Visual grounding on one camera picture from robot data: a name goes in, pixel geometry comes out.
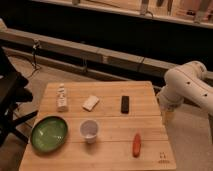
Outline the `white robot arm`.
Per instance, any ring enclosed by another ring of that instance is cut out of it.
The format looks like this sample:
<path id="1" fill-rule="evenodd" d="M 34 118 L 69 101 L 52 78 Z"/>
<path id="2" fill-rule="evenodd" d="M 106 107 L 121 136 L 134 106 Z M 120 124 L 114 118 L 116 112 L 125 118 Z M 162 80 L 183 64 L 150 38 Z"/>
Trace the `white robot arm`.
<path id="1" fill-rule="evenodd" d="M 178 65 L 165 73 L 165 85 L 156 95 L 164 124 L 173 118 L 173 111 L 185 99 L 198 105 L 213 119 L 213 86 L 204 82 L 206 74 L 205 65 L 199 61 Z"/>

